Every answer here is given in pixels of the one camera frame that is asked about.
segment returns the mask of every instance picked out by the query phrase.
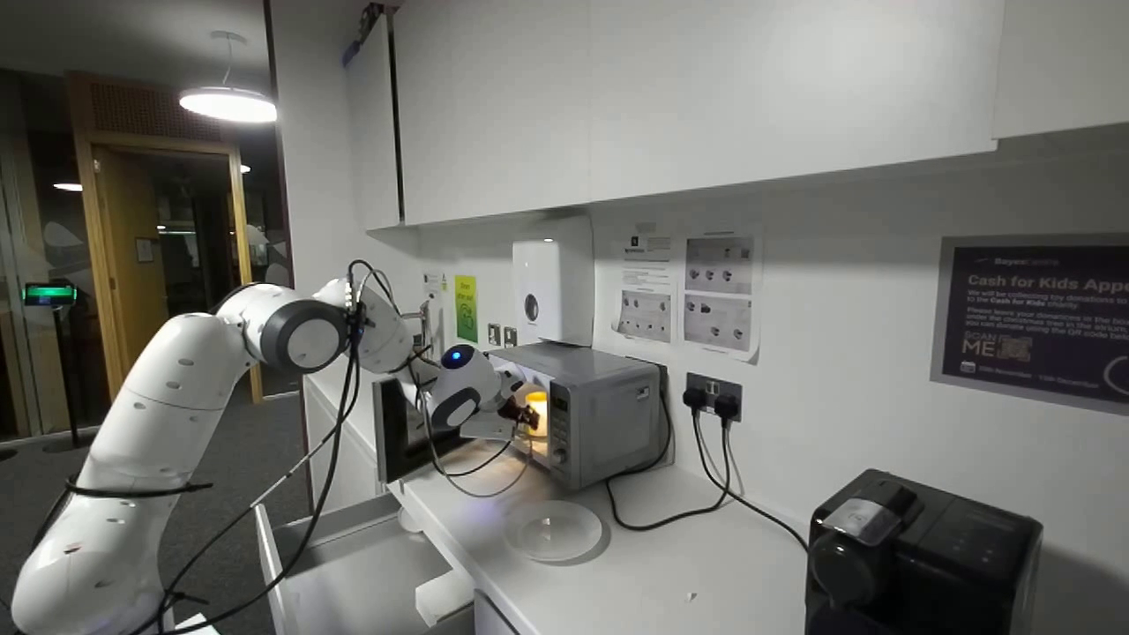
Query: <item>wall socket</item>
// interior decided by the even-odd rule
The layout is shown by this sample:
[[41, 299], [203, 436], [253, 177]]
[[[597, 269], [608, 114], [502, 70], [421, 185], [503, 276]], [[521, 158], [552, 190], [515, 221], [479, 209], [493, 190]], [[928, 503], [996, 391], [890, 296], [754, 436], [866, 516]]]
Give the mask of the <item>wall socket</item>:
[[683, 244], [683, 290], [750, 291], [750, 236], [703, 236]]
[[736, 296], [683, 296], [683, 337], [748, 348], [750, 345], [750, 299]]
[[672, 341], [672, 296], [623, 290], [617, 331], [629, 337]]
[[734, 416], [732, 424], [740, 421], [740, 384], [721, 381], [721, 377], [706, 377], [706, 375], [683, 375], [683, 388], [706, 391], [706, 403], [709, 403], [709, 404], [712, 404], [721, 394], [736, 397], [736, 416]]

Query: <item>ceiling light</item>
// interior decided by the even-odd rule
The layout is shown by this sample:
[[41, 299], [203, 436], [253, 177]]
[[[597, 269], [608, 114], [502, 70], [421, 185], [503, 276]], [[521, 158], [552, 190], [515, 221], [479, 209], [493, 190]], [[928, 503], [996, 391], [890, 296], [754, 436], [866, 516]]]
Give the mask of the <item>ceiling light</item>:
[[181, 108], [209, 116], [209, 120], [240, 124], [240, 128], [274, 124], [280, 108], [269, 95], [228, 84], [238, 45], [246, 45], [246, 40], [238, 31], [211, 31], [211, 40], [226, 41], [223, 77], [218, 77], [218, 84], [198, 84], [198, 89], [181, 93]]

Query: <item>green exit sign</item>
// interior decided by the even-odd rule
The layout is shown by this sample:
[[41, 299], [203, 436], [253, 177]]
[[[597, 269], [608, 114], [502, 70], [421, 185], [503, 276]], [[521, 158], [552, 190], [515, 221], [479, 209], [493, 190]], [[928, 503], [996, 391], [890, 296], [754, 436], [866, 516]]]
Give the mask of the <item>green exit sign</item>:
[[25, 283], [25, 308], [72, 308], [79, 302], [79, 284], [72, 283]]

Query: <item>black coffee maker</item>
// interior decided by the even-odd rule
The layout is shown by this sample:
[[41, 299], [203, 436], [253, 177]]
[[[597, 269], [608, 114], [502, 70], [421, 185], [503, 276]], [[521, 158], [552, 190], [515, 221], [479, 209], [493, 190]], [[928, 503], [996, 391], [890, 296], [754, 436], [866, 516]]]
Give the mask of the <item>black coffee maker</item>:
[[809, 635], [1026, 635], [1042, 522], [891, 472], [813, 516]]

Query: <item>robotic arm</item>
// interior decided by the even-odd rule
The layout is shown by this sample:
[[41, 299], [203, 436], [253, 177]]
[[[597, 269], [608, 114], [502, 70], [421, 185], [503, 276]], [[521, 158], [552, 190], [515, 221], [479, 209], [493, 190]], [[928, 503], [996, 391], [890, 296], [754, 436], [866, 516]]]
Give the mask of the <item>robotic arm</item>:
[[440, 367], [416, 362], [402, 316], [375, 291], [327, 283], [313, 296], [251, 284], [214, 315], [181, 315], [146, 345], [80, 465], [74, 492], [20, 568], [15, 623], [120, 635], [162, 603], [159, 541], [251, 367], [313, 375], [346, 348], [361, 316], [355, 362], [400, 375], [433, 425], [455, 425], [496, 394], [496, 375], [467, 345]]

